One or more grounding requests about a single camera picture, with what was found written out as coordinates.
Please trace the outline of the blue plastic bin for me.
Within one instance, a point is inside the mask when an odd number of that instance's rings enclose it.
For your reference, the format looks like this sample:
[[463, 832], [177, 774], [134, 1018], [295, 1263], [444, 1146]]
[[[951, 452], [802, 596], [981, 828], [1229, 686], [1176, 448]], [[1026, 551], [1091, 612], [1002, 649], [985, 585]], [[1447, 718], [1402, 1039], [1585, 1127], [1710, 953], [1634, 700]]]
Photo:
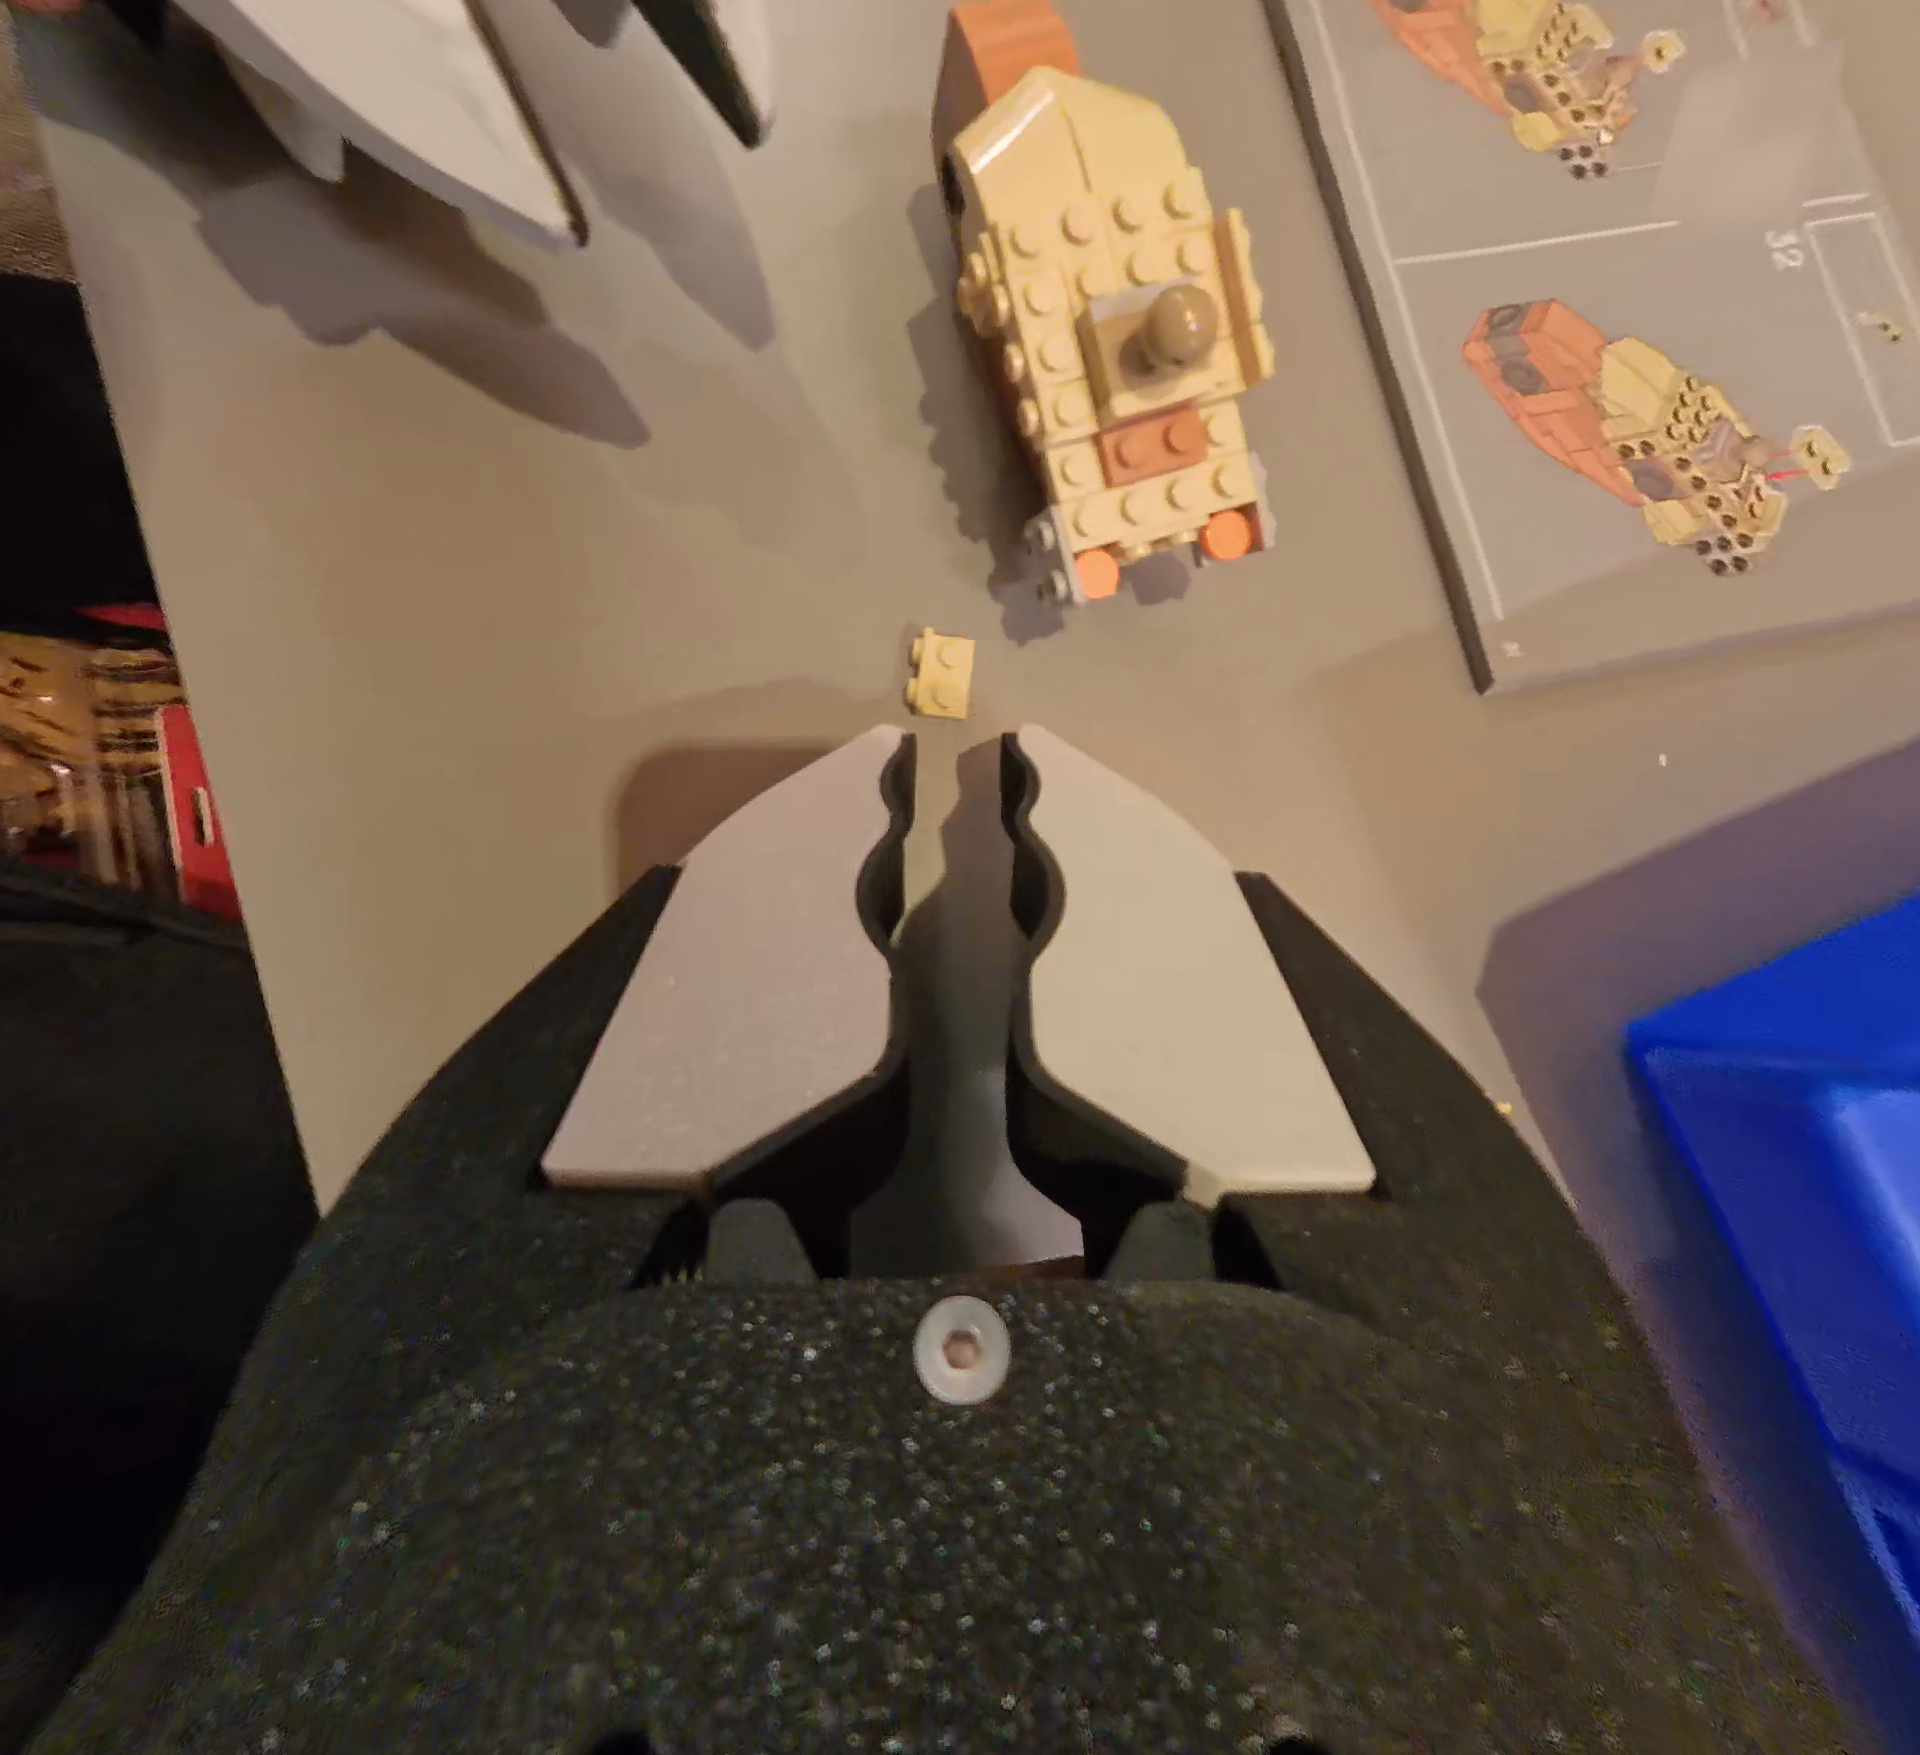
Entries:
[[1918, 902], [1628, 1023], [1621, 1060], [1802, 1426], [1802, 1560], [1916, 1736]]

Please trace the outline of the grey desk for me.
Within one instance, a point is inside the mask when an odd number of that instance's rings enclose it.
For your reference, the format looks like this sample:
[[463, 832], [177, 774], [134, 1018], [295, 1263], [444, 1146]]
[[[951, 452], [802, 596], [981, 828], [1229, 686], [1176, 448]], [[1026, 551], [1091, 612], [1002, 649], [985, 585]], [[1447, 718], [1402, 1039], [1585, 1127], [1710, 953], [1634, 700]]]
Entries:
[[649, 41], [549, 52], [619, 136], [552, 254], [380, 167], [312, 184], [219, 69], [25, 24], [70, 250], [228, 826], [315, 1194], [645, 866], [977, 642], [919, 740], [916, 1135], [876, 1270], [1062, 1238], [1000, 1166], [1014, 971], [995, 734], [1035, 720], [1270, 874], [1571, 1181], [1728, 1500], [1790, 1434], [1708, 1352], [1619, 1027], [1916, 889], [1916, 616], [1481, 698], [1260, 0], [1061, 0], [1253, 228], [1272, 556], [1038, 633], [1021, 466], [949, 308], [927, 136], [951, 0], [773, 0], [744, 151]]

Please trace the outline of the red printed box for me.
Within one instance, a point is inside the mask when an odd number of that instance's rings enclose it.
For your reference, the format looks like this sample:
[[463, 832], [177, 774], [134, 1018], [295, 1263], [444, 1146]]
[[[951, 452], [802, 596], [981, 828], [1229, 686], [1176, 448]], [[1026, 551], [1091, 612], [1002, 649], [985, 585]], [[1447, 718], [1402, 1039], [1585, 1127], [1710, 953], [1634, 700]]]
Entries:
[[4, 618], [1, 849], [240, 921], [228, 833], [157, 606]]

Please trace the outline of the tan brick-built model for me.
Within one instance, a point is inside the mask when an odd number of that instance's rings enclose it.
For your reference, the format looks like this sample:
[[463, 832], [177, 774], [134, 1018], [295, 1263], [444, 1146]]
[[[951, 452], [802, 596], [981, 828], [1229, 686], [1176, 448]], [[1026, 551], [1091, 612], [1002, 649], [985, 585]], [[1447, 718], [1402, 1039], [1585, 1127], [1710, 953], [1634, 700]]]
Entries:
[[1253, 242], [1162, 104], [1081, 71], [1053, 0], [961, 0], [931, 107], [953, 307], [1032, 469], [1042, 598], [1110, 600], [1168, 552], [1265, 551], [1243, 415], [1272, 375]]

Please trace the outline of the grey instruction booklet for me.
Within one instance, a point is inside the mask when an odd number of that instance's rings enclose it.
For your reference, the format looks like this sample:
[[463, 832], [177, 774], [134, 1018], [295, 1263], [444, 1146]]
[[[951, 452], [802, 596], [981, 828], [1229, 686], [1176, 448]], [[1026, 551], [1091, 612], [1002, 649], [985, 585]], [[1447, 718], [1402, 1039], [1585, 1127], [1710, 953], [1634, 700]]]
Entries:
[[1801, 0], [1265, 0], [1482, 694], [1916, 612], [1916, 285]]

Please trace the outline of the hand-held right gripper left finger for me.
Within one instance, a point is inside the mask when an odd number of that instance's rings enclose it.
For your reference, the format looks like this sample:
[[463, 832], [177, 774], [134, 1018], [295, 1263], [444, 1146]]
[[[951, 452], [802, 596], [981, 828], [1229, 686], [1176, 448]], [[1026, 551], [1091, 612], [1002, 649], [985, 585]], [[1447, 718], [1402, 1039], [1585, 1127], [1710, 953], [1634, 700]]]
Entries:
[[908, 1127], [896, 978], [916, 740], [877, 725], [676, 864], [541, 1157], [569, 1190], [769, 1200], [846, 1238]]

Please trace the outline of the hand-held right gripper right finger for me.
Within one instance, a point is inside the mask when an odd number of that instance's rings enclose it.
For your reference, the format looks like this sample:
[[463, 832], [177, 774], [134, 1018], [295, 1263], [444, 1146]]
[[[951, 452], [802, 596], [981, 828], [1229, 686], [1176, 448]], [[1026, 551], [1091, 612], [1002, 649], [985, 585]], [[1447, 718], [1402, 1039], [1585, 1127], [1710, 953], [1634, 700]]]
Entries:
[[1378, 1166], [1225, 856], [1058, 734], [1000, 739], [1023, 971], [1009, 1138], [1083, 1230], [1365, 1196]]

